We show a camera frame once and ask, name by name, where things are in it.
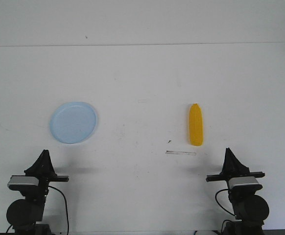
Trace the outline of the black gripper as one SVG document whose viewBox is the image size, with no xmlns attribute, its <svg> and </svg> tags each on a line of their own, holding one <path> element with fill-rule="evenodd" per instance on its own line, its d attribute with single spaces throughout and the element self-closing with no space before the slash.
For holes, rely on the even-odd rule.
<svg viewBox="0 0 285 235">
<path fill-rule="evenodd" d="M 237 177 L 263 178 L 264 172 L 251 172 L 248 167 L 243 165 L 234 155 L 230 148 L 226 148 L 224 163 L 220 174 L 207 175 L 206 182 L 229 181 Z"/>
<path fill-rule="evenodd" d="M 50 182 L 68 182 L 68 176 L 57 176 L 54 171 L 50 153 L 48 150 L 43 150 L 35 163 L 24 171 L 25 176 L 38 176 L 38 192 L 48 193 Z"/>
</svg>

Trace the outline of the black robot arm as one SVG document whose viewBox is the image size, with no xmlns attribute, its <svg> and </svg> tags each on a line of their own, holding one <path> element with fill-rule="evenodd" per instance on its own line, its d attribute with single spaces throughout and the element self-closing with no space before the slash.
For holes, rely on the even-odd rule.
<svg viewBox="0 0 285 235">
<path fill-rule="evenodd" d="M 43 150 L 35 163 L 24 171 L 24 175 L 12 175 L 7 187 L 18 191 L 23 199 L 18 199 L 10 204 L 6 211 L 6 219 L 10 224 L 9 229 L 16 235 L 51 235 L 53 232 L 49 224 L 42 224 L 43 214 L 49 189 L 59 192 L 64 199 L 67 222 L 66 234 L 69 234 L 69 213 L 67 199 L 64 193 L 50 185 L 52 182 L 69 181 L 68 176 L 59 176 L 53 168 L 50 153 Z"/>
<path fill-rule="evenodd" d="M 207 175 L 207 182 L 225 181 L 227 187 L 217 191 L 214 195 L 216 203 L 235 220 L 225 219 L 218 235 L 263 235 L 262 226 L 269 216 L 269 205 L 256 192 L 263 188 L 258 178 L 263 178 L 262 171 L 251 172 L 234 155 L 230 148 L 226 148 L 222 171 L 219 174 Z M 233 211 L 225 209 L 218 200 L 221 192 L 228 193 Z"/>
</svg>

